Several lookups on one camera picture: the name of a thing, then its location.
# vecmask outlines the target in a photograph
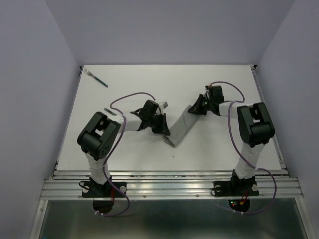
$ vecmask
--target metal extrusion rail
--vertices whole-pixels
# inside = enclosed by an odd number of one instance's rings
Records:
[[[298,179],[290,178],[285,169],[273,172],[277,181],[277,198],[302,198]],[[41,200],[92,200],[82,198],[79,181],[88,180],[89,172],[56,171],[51,180],[43,184]],[[229,180],[231,171],[155,171],[111,172],[113,181],[127,182],[127,195],[132,200],[189,200],[221,199],[210,194],[213,181]],[[272,198],[274,182],[270,176],[256,173],[260,196]]]

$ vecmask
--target glass panel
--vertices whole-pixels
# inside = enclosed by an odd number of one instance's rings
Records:
[[[137,201],[123,216],[94,214],[91,201],[51,201],[40,239],[285,239],[306,238],[294,199],[277,199],[268,210],[241,216],[226,200]],[[269,200],[252,200],[250,211]],[[126,205],[117,202],[117,210]]]

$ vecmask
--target black mounting plate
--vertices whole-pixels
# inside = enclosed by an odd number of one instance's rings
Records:
[[[117,188],[120,188],[121,186],[124,186],[125,188],[127,188],[127,183],[126,182],[112,182],[112,183]],[[92,183],[89,182],[89,181],[86,181],[86,182],[83,183],[83,186],[91,188]],[[82,198],[110,198],[111,197],[111,192],[112,192],[111,189],[112,189],[112,186],[108,184],[103,192],[96,192],[96,191],[91,191],[90,190],[90,191],[84,193],[82,191]],[[122,194],[120,194],[118,191],[115,190],[114,197],[115,198],[123,198],[124,196]]]
[[[211,191],[211,194],[215,197],[241,197],[245,192],[233,192],[231,190],[230,181],[215,181],[213,182],[214,188]],[[253,191],[251,188],[248,188],[249,197],[259,196],[259,191]]]

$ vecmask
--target robotic arm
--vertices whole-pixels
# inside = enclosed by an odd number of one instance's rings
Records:
[[[142,108],[125,114],[124,131],[140,131],[150,127],[153,133],[170,135],[164,113],[167,106],[167,102],[147,100]],[[111,179],[107,159],[117,134],[123,131],[123,123],[123,116],[108,117],[96,112],[77,139],[90,165],[90,182],[86,182],[85,186],[100,197],[107,195],[111,189],[106,178]]]
[[[241,152],[238,152],[241,157],[233,170],[230,181],[214,182],[212,194],[216,197],[242,196],[244,193],[249,196],[258,196],[255,167],[265,144],[275,135],[275,128],[266,105],[264,103],[246,105],[240,102],[226,102],[221,86],[206,86],[205,88],[205,94],[199,95],[188,112],[206,115],[207,111],[212,111],[217,116],[227,117],[229,111],[229,117],[238,119],[240,136],[243,140]],[[242,205],[232,203],[230,206],[238,211],[248,210]]]

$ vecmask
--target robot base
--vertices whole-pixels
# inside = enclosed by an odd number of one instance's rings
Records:
[[[215,181],[214,188],[211,190],[211,195],[215,197],[242,197],[244,193],[248,192],[249,197],[259,196],[258,188],[247,187],[245,190],[234,190],[231,181]]]
[[[126,182],[112,182],[117,188],[125,187],[127,188]],[[83,183],[84,187],[89,188],[90,190],[87,192],[82,191],[82,198],[111,198],[112,186],[106,182],[101,185],[94,182],[91,178],[90,181],[86,181]],[[124,196],[120,194],[118,191],[114,190],[115,198],[123,198]]]

